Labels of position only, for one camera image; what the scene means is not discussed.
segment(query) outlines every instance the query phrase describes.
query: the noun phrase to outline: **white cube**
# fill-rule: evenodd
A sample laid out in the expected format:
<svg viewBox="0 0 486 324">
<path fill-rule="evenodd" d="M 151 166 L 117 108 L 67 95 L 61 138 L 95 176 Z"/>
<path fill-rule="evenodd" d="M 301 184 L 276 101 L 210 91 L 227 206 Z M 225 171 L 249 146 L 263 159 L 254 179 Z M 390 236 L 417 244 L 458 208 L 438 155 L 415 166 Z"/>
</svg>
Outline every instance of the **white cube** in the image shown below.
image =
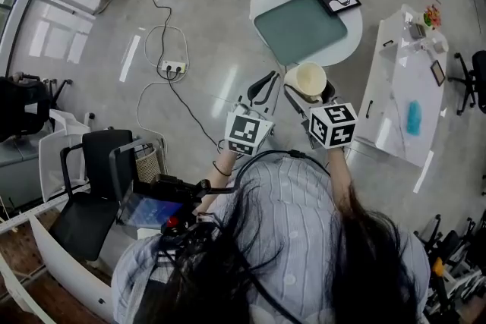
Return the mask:
<svg viewBox="0 0 486 324">
<path fill-rule="evenodd" d="M 225 130 L 227 147 L 238 154 L 256 156 L 272 127 L 271 121 L 228 112 Z"/>
<path fill-rule="evenodd" d="M 350 103 L 311 109 L 309 133 L 326 149 L 349 145 L 358 116 Z"/>
</svg>

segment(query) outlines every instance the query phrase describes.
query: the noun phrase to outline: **long black hair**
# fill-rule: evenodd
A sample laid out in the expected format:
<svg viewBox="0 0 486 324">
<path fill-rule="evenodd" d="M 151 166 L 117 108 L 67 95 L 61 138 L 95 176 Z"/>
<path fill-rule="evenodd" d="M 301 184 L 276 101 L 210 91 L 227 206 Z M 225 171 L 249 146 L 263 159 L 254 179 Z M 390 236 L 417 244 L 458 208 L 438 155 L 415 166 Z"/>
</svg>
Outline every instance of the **long black hair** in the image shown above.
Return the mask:
<svg viewBox="0 0 486 324">
<path fill-rule="evenodd" d="M 402 240 L 397 227 L 385 215 L 367 212 L 350 187 L 349 212 L 337 213 L 332 228 L 332 263 L 323 280 L 323 299 L 335 324 L 352 322 L 417 323 L 415 283 L 402 261 Z M 163 292 L 144 296 L 148 304 L 135 323 L 194 322 L 248 324 L 248 292 L 260 290 L 257 278 L 271 271 L 282 250 L 258 264 L 247 255 L 260 233 L 261 211 L 248 185 L 235 193 L 231 205 L 211 239 L 189 244 L 172 259 L 174 270 Z"/>
</svg>

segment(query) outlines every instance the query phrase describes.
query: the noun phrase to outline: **white round table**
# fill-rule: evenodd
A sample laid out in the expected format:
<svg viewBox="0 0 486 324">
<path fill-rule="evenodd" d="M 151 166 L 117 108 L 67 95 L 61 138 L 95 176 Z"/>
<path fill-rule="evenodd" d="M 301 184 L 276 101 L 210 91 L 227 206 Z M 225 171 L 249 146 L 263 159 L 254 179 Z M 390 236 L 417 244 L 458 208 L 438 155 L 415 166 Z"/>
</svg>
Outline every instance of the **white round table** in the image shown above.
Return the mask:
<svg viewBox="0 0 486 324">
<path fill-rule="evenodd" d="M 290 0 L 251 0 L 250 19 L 254 20 L 258 15 L 271 10 Z M 339 17 L 348 29 L 346 36 L 339 41 L 303 58 L 303 61 L 312 61 L 321 66 L 330 66 L 347 59 L 358 47 L 363 34 L 363 18 L 359 7 L 349 11 L 340 12 Z"/>
</svg>

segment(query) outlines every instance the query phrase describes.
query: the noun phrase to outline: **green mat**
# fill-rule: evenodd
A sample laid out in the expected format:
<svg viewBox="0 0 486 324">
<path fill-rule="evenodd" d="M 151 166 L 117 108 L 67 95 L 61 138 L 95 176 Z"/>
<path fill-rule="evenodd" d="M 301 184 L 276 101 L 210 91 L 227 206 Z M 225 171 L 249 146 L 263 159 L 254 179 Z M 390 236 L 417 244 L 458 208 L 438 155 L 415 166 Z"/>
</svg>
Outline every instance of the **green mat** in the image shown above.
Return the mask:
<svg viewBox="0 0 486 324">
<path fill-rule="evenodd" d="M 282 65 L 299 62 L 348 33 L 318 0 L 291 0 L 258 15 L 254 25 Z"/>
</svg>

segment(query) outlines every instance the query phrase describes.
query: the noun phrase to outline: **sneaker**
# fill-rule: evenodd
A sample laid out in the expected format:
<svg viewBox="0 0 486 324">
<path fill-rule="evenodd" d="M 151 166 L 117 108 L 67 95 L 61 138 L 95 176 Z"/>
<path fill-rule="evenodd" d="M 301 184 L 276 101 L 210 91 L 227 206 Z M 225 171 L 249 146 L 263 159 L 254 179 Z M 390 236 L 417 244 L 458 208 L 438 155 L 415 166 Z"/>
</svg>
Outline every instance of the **sneaker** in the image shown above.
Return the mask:
<svg viewBox="0 0 486 324">
<path fill-rule="evenodd" d="M 95 14 L 101 14 L 106 10 L 108 5 L 112 2 L 112 0 L 99 0 L 98 7 L 96 7 L 96 10 L 94 11 Z"/>
</svg>

